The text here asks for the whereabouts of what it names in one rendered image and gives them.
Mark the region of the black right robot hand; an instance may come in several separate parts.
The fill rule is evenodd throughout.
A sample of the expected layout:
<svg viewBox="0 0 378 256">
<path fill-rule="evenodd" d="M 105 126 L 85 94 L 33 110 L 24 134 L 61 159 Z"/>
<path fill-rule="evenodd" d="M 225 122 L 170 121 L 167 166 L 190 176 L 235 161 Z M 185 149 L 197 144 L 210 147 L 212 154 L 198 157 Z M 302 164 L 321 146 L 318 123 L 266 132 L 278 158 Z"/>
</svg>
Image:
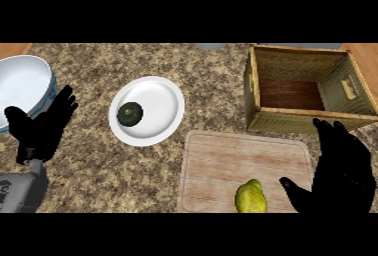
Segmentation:
<svg viewBox="0 0 378 256">
<path fill-rule="evenodd" d="M 314 119 L 320 134 L 321 157 L 312 190 L 302 188 L 289 177 L 280 179 L 299 213 L 368 214 L 373 207 L 377 181 L 373 156 L 359 138 L 343 123 Z"/>
</svg>

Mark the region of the wicker basket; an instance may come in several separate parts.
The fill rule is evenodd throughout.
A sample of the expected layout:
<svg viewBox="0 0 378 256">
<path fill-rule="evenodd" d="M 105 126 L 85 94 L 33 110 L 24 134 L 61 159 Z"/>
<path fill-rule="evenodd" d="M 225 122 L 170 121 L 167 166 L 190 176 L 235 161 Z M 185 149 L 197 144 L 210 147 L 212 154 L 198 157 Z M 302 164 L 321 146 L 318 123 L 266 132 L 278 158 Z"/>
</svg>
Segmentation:
<svg viewBox="0 0 378 256">
<path fill-rule="evenodd" d="M 378 103 L 348 50 L 253 44 L 244 96 L 253 130 L 314 134 L 315 119 L 351 130 L 378 122 Z"/>
</svg>

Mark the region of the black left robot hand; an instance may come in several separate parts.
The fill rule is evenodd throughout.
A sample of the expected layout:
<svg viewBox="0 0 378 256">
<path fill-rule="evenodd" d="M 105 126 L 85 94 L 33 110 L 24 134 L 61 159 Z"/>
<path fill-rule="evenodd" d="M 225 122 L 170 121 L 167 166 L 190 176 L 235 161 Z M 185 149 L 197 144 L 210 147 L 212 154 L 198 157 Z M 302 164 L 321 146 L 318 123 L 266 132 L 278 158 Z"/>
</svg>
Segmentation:
<svg viewBox="0 0 378 256">
<path fill-rule="evenodd" d="M 73 87 L 60 91 L 49 109 L 32 118 L 17 106 L 5 108 L 9 132 L 20 141 L 17 163 L 29 165 L 33 159 L 48 162 L 55 155 L 66 127 L 79 107 Z"/>
</svg>

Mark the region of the grey object at edge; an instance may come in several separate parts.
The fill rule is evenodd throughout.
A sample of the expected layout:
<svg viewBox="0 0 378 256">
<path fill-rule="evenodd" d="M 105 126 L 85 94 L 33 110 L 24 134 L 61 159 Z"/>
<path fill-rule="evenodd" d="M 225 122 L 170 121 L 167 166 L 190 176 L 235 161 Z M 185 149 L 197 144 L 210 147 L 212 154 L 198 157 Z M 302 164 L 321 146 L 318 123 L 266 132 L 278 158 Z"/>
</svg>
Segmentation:
<svg viewBox="0 0 378 256">
<path fill-rule="evenodd" d="M 203 50 L 219 50 L 228 46 L 228 43 L 194 43 Z"/>
</svg>

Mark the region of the dark green round vegetable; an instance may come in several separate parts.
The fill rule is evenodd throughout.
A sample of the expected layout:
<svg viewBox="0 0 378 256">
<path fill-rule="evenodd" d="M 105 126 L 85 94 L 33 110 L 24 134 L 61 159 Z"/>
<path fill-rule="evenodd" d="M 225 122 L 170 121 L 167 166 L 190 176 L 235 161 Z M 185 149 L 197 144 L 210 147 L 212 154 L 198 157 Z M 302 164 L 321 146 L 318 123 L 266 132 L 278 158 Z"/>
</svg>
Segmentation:
<svg viewBox="0 0 378 256">
<path fill-rule="evenodd" d="M 119 109 L 117 119 L 123 126 L 133 127 L 142 120 L 144 109 L 136 102 L 128 102 Z"/>
</svg>

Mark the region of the pale wooden cutting board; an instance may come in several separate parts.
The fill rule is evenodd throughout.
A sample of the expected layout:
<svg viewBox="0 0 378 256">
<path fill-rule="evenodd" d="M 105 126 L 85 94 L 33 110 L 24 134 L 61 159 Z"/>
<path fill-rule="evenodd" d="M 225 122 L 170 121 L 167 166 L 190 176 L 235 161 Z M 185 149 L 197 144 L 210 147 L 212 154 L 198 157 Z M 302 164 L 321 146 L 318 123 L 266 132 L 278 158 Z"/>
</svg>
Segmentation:
<svg viewBox="0 0 378 256">
<path fill-rule="evenodd" d="M 193 130 L 187 135 L 178 210 L 234 213 L 238 187 L 260 181 L 271 213 L 291 213 L 283 177 L 312 188 L 308 146 L 289 139 Z"/>
</svg>

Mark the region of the white plate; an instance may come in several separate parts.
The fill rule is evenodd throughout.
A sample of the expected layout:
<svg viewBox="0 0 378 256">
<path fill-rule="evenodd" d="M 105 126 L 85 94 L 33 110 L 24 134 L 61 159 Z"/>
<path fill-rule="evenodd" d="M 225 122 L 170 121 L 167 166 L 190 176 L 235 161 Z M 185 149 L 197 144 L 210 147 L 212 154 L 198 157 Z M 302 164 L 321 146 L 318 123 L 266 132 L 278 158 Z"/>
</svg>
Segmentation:
<svg viewBox="0 0 378 256">
<path fill-rule="evenodd" d="M 132 127 L 119 122 L 122 106 L 136 102 L 144 110 L 142 119 Z M 185 115 L 185 97 L 179 86 L 160 76 L 135 79 L 117 92 L 108 110 L 114 136 L 128 145 L 153 146 L 163 142 L 179 128 Z"/>
</svg>

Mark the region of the yellow-green pear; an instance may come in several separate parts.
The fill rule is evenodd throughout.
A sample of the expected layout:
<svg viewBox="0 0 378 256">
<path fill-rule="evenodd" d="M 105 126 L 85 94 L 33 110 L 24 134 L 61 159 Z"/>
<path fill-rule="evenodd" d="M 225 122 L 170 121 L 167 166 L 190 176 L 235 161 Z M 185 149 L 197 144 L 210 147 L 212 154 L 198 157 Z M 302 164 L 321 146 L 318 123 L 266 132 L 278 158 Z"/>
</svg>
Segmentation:
<svg viewBox="0 0 378 256">
<path fill-rule="evenodd" d="M 240 213 L 268 212 L 268 200 L 263 193 L 263 186 L 258 179 L 252 179 L 238 187 L 235 207 Z"/>
</svg>

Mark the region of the white bowl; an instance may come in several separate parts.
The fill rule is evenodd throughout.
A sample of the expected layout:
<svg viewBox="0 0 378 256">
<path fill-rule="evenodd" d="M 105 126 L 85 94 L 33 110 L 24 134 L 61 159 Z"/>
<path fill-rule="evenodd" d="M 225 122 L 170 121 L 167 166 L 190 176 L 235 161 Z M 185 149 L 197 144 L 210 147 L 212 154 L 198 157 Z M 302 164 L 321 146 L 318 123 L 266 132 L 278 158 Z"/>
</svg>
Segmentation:
<svg viewBox="0 0 378 256">
<path fill-rule="evenodd" d="M 57 76 L 45 59 L 18 55 L 0 60 L 0 135 L 9 133 L 5 109 L 17 106 L 36 118 L 49 109 L 57 94 Z"/>
</svg>

